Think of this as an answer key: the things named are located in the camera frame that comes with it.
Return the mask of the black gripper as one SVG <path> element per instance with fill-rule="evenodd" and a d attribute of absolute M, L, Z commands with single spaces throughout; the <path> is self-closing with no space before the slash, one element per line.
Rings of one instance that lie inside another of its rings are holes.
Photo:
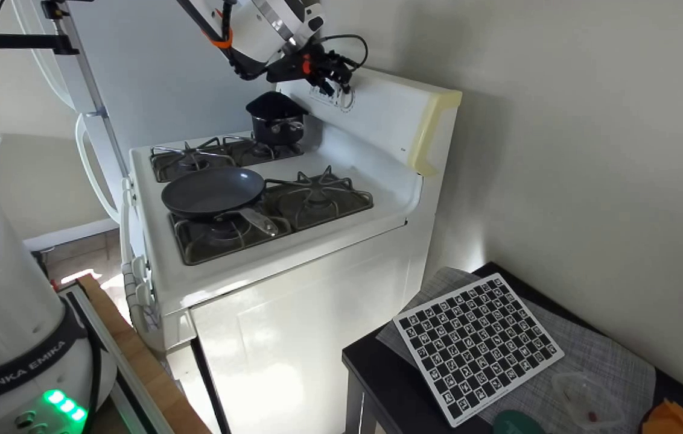
<path fill-rule="evenodd" d="M 324 46 L 307 46 L 298 53 L 288 53 L 265 68 L 269 83 L 307 81 L 325 97 L 348 94 L 356 62 Z"/>

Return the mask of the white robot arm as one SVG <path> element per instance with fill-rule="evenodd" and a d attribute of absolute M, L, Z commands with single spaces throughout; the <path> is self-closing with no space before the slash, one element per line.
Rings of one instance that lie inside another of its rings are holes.
<path fill-rule="evenodd" d="M 241 81 L 307 81 L 325 97 L 350 91 L 359 61 L 325 50 L 321 0 L 176 0 Z"/>

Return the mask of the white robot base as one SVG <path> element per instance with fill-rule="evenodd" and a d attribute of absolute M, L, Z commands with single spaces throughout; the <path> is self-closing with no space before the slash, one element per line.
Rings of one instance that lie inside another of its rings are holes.
<path fill-rule="evenodd" d="M 85 434 L 114 378 L 0 210 L 0 434 Z"/>

